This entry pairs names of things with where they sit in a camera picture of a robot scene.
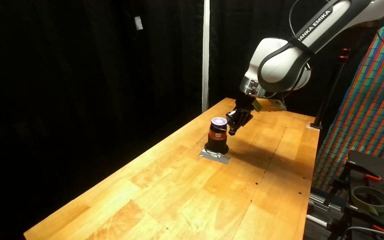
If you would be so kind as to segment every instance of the black backdrop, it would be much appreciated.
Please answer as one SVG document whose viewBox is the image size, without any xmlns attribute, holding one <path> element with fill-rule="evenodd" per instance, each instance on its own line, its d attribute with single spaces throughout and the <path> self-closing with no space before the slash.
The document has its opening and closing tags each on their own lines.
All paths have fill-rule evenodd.
<svg viewBox="0 0 384 240">
<path fill-rule="evenodd" d="M 288 13 L 294 1 L 210 1 L 210 106 L 224 97 L 235 98 L 240 94 L 239 84 L 248 69 L 255 48 L 263 38 L 288 39 L 292 36 L 288 25 Z M 299 1 L 291 18 L 293 29 L 296 32 L 301 29 L 325 3 L 325 0 Z M 380 26 L 364 24 L 349 28 L 335 37 L 309 61 L 313 70 L 308 84 L 292 92 L 285 99 L 288 111 L 316 116 L 319 103 L 327 93 L 328 81 L 339 50 L 343 47 L 352 49 L 323 118 L 319 146 L 378 27 Z"/>
<path fill-rule="evenodd" d="M 195 0 L 0 1 L 0 237 L 200 113 L 202 15 Z"/>
</svg>

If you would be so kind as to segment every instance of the red and green pattern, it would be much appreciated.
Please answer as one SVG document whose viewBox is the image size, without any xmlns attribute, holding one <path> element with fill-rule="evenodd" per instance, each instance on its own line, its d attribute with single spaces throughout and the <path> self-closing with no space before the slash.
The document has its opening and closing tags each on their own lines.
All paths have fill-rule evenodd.
<svg viewBox="0 0 384 240">
<path fill-rule="evenodd" d="M 379 32 L 384 40 L 384 27 Z M 377 37 L 317 154 L 312 185 L 328 190 L 349 150 L 384 158 L 384 44 Z"/>
</svg>

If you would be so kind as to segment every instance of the franka emika robot arm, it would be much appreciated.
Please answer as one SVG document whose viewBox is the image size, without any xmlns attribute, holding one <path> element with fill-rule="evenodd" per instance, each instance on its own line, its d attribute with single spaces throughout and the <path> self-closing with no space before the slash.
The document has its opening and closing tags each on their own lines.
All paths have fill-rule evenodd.
<svg viewBox="0 0 384 240">
<path fill-rule="evenodd" d="M 264 38 L 239 87 L 244 94 L 236 100 L 235 109 L 226 114 L 229 134 L 235 135 L 251 120 L 256 97 L 263 97 L 266 91 L 292 91 L 306 85 L 311 77 L 307 61 L 337 34 L 383 16 L 384 0 L 331 0 L 287 41 Z"/>
</svg>

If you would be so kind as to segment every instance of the wooden table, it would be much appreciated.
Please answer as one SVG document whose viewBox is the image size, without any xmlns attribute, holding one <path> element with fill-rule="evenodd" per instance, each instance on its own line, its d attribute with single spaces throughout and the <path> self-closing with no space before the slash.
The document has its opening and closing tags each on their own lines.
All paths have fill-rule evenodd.
<svg viewBox="0 0 384 240">
<path fill-rule="evenodd" d="M 319 130 L 254 112 L 230 163 L 199 157 L 224 99 L 25 232 L 35 239 L 302 239 Z"/>
</svg>

